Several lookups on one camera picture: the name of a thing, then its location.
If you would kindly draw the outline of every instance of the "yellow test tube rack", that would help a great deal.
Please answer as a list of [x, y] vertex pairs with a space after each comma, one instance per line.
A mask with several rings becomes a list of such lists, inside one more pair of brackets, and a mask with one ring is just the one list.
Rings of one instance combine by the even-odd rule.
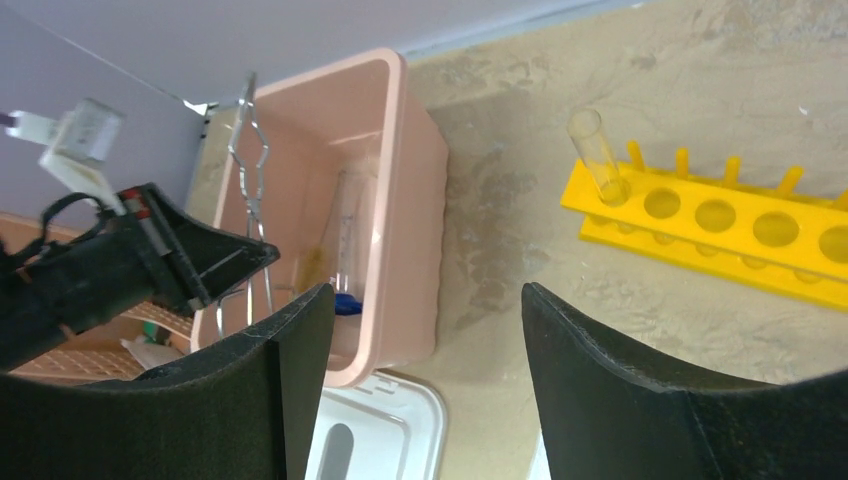
[[571, 173], [561, 204], [586, 214], [582, 240], [848, 311], [848, 191], [794, 194], [801, 167], [767, 189], [738, 183], [738, 157], [717, 180], [691, 175], [686, 149], [674, 171], [646, 167], [636, 142], [627, 149], [624, 203], [604, 203], [582, 161]]

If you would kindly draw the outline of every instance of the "pink plastic container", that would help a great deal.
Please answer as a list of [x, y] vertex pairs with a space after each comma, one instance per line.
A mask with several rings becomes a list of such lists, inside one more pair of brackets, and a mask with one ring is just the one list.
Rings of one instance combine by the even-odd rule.
[[[265, 233], [282, 255], [271, 269], [274, 309], [291, 299], [291, 287], [303, 283], [304, 272], [318, 281], [333, 274], [328, 264], [336, 252], [326, 249], [311, 260], [308, 252], [326, 244], [339, 173], [366, 178], [355, 217], [358, 267], [351, 274], [363, 311], [337, 317], [325, 385], [355, 386], [376, 368], [429, 356], [435, 347], [448, 148], [407, 91], [404, 59], [381, 49], [343, 60], [259, 89], [256, 109], [271, 147], [262, 201]], [[255, 161], [260, 149], [258, 137], [245, 129], [239, 154]], [[255, 178], [248, 173], [252, 190]], [[243, 233], [247, 214], [232, 159], [221, 193], [215, 226]], [[254, 283], [259, 321], [270, 312], [261, 275]], [[245, 306], [245, 295], [226, 301], [225, 334], [245, 327]], [[218, 338], [214, 309], [199, 312], [192, 349]]]

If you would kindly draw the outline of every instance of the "beige countertop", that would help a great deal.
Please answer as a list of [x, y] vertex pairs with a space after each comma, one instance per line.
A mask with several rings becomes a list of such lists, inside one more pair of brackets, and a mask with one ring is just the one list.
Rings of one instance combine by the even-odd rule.
[[[725, 373], [784, 383], [848, 366], [848, 315], [581, 242], [582, 217], [559, 206], [576, 157], [565, 124], [586, 104], [619, 154], [637, 139], [669, 168], [685, 145], [691, 171], [712, 177], [740, 155], [740, 181], [762, 186], [798, 164], [798, 191], [835, 197], [848, 188], [846, 36], [841, 0], [667, 0], [411, 64], [451, 157], [438, 346], [398, 371], [447, 404], [440, 478], [526, 477], [539, 424], [524, 282]], [[201, 219], [224, 157], [209, 148], [218, 160], [202, 162], [192, 199]]]

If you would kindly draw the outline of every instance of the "white lid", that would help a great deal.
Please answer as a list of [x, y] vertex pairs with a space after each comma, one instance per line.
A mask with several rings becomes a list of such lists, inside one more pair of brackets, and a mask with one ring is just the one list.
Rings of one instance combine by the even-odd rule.
[[536, 453], [533, 454], [533, 463], [530, 464], [530, 473], [527, 480], [551, 480], [551, 469], [548, 466], [548, 454], [545, 451], [545, 441], [542, 432], [539, 432], [539, 440], [536, 442]]
[[434, 479], [446, 416], [435, 391], [380, 372], [358, 387], [325, 388], [306, 479]]

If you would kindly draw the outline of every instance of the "black foam padding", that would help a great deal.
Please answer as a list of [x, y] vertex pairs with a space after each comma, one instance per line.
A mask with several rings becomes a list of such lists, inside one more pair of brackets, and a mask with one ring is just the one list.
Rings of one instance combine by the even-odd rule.
[[0, 478], [302, 479], [333, 290], [131, 382], [0, 375]]
[[524, 286], [551, 478], [846, 479], [848, 371], [774, 386], [665, 355]]

